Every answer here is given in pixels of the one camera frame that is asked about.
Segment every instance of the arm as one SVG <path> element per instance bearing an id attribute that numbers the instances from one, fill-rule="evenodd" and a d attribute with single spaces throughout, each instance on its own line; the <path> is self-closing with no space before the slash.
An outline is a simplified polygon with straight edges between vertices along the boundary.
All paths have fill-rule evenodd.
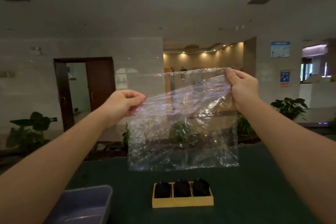
<path id="1" fill-rule="evenodd" d="M 227 69 L 236 107 L 289 183 L 325 224 L 336 223 L 336 143 L 289 120 L 258 97 L 258 80 Z"/>
<path id="2" fill-rule="evenodd" d="M 130 116 L 144 100 L 132 90 L 114 92 L 78 124 L 1 175 L 2 223 L 42 223 L 104 129 Z"/>

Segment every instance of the black container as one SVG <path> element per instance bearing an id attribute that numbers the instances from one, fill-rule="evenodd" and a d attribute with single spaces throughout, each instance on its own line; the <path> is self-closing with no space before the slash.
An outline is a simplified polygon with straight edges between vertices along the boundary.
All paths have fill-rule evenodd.
<path id="1" fill-rule="evenodd" d="M 195 179 L 194 183 L 192 184 L 192 193 L 194 197 L 206 197 L 210 196 L 210 186 L 209 183 L 202 179 Z"/>
<path id="2" fill-rule="evenodd" d="M 180 179 L 174 183 L 174 197 L 191 197 L 188 181 Z"/>
<path id="3" fill-rule="evenodd" d="M 154 198 L 167 198 L 171 194 L 171 184 L 159 182 L 155 185 Z"/>

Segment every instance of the hand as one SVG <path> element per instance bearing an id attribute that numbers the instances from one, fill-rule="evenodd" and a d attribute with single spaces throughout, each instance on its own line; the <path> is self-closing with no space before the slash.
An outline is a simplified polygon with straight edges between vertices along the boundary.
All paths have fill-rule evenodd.
<path id="1" fill-rule="evenodd" d="M 145 99 L 144 94 L 134 90 L 117 90 L 96 111 L 107 118 L 106 128 L 109 128 L 122 118 L 132 116 Z"/>
<path id="2" fill-rule="evenodd" d="M 243 113 L 243 108 L 253 99 L 258 99 L 258 80 L 247 73 L 227 68 L 226 76 L 232 84 L 232 95 L 237 110 Z"/>

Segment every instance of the forearm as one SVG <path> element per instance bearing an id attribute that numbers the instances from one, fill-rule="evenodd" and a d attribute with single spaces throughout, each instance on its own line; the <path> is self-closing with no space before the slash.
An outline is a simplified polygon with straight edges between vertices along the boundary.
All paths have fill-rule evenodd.
<path id="1" fill-rule="evenodd" d="M 94 111 L 1 175 L 3 223 L 42 223 L 105 126 Z"/>
<path id="2" fill-rule="evenodd" d="M 335 223 L 336 143 L 301 127 L 260 99 L 253 99 L 242 110 L 295 191 L 324 223 Z"/>

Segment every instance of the blue poster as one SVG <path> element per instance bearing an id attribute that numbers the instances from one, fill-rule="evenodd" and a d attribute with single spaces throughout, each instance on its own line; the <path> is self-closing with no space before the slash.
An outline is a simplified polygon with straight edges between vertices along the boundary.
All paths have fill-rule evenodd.
<path id="1" fill-rule="evenodd" d="M 280 72 L 280 82 L 289 82 L 290 70 Z"/>
<path id="2" fill-rule="evenodd" d="M 271 58 L 288 58 L 291 42 L 272 42 Z"/>

